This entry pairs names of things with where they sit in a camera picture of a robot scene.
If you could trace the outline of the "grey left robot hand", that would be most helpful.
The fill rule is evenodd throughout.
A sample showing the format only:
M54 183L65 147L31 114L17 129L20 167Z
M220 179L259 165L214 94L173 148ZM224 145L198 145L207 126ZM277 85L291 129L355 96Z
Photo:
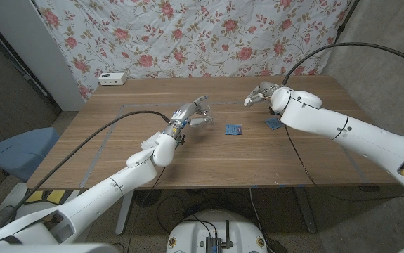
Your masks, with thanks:
M210 115L211 109L209 106L202 104L206 99L208 99L208 96L203 95L196 98L193 102L182 105L173 113L167 127L162 133L177 139L181 130L186 126L198 127L211 123L214 120Z

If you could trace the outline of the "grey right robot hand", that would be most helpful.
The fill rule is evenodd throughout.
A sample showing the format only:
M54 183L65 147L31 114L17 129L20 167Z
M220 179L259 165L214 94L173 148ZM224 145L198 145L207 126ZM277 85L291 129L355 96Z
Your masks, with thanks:
M249 108L255 103L260 103L268 100L273 93L281 88L282 85L274 84L271 82L261 82L255 87L244 100L244 106Z

